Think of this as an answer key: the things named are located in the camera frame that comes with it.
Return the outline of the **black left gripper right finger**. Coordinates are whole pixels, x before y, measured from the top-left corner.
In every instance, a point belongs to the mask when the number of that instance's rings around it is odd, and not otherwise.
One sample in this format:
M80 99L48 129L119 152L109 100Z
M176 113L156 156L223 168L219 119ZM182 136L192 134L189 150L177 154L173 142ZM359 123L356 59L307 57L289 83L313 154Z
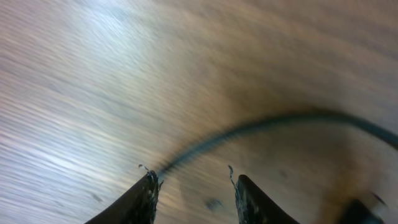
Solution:
M299 224L244 174L235 185L235 202L239 224Z

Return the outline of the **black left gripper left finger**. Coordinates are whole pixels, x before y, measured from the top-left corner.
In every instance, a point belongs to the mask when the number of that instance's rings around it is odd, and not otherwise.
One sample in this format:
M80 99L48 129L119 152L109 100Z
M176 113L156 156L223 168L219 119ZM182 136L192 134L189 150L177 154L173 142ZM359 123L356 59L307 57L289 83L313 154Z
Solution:
M134 184L86 224L153 224L159 198L159 178L153 171Z

